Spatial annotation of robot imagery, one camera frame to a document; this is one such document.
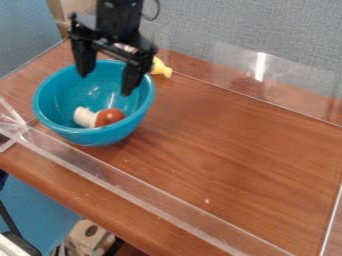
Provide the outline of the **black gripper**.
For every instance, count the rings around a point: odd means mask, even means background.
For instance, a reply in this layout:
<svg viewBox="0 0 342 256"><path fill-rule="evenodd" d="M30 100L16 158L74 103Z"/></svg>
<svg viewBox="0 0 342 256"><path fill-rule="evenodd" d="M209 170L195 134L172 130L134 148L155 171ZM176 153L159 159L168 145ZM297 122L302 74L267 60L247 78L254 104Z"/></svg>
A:
<svg viewBox="0 0 342 256"><path fill-rule="evenodd" d="M128 62L123 70L122 95L130 96L150 72L156 45L142 35L140 12L70 16L68 37L79 75L94 71L99 52Z"/></svg>

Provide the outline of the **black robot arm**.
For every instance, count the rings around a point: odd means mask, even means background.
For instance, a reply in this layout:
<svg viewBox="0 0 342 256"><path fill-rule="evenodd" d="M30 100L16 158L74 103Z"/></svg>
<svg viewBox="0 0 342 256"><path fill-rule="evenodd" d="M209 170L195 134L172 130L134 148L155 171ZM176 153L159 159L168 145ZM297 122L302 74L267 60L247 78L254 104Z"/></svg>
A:
<svg viewBox="0 0 342 256"><path fill-rule="evenodd" d="M156 45L140 34L144 0L96 0L94 15L72 12L68 37L79 75L86 78L96 67L99 52L126 62L122 94L130 96L152 69Z"/></svg>

